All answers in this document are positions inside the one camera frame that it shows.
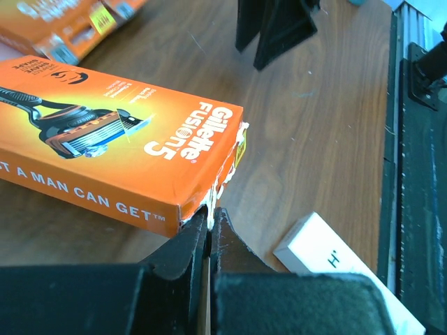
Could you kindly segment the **orange Gillette razor box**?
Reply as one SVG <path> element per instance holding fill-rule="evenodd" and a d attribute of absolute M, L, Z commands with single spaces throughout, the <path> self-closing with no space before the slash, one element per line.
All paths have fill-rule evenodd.
<path fill-rule="evenodd" d="M 1 62 L 1 178 L 164 237 L 213 212 L 243 108 L 47 59 Z"/>
<path fill-rule="evenodd" d="M 77 65 L 144 0 L 1 2 L 1 43 L 24 55 Z"/>

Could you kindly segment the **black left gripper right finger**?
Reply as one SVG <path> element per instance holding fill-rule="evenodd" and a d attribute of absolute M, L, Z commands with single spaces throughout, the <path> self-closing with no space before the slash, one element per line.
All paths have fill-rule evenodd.
<path fill-rule="evenodd" d="M 366 276 L 277 272 L 221 207 L 209 237 L 212 334 L 393 334 L 384 298 Z"/>

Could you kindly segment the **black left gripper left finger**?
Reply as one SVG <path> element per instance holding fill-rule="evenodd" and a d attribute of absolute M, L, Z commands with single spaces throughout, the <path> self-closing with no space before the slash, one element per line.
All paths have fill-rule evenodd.
<path fill-rule="evenodd" d="M 1 268 L 2 334 L 195 334 L 207 210 L 137 263 Z"/>

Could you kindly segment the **grey white razor box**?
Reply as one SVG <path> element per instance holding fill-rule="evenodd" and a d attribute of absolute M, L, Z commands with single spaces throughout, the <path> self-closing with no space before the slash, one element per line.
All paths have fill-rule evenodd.
<path fill-rule="evenodd" d="M 370 278 L 384 298 L 396 334 L 426 332 L 426 328 L 316 212 L 298 220 L 273 253 L 293 273 L 353 273 Z"/>

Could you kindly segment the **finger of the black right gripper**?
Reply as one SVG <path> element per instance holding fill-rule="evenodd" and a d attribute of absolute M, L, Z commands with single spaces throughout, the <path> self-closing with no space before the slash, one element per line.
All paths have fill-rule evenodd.
<path fill-rule="evenodd" d="M 244 49 L 260 32 L 267 1 L 238 0 L 235 47 L 238 52 Z"/>
<path fill-rule="evenodd" d="M 268 1 L 261 24 L 254 68 L 263 70 L 275 59 L 316 34 L 312 12 L 317 9 L 317 1 Z"/>

